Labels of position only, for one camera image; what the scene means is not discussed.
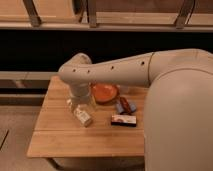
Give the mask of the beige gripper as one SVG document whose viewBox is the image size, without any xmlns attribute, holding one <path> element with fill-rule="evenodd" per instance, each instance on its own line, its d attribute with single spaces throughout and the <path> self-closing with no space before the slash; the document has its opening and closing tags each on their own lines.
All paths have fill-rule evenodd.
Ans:
<svg viewBox="0 0 213 171">
<path fill-rule="evenodd" d="M 95 108 L 95 101 L 89 83 L 71 84 L 69 88 L 72 112 L 81 104 L 86 104 L 92 109 Z"/>
</svg>

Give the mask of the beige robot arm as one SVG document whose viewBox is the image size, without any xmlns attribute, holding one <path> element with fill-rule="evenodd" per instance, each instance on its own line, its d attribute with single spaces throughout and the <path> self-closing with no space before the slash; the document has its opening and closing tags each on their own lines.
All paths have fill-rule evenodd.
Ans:
<svg viewBox="0 0 213 171">
<path fill-rule="evenodd" d="M 213 171 L 213 53 L 168 50 L 98 64 L 79 53 L 58 75 L 74 105 L 91 83 L 146 87 L 145 171 Z"/>
</svg>

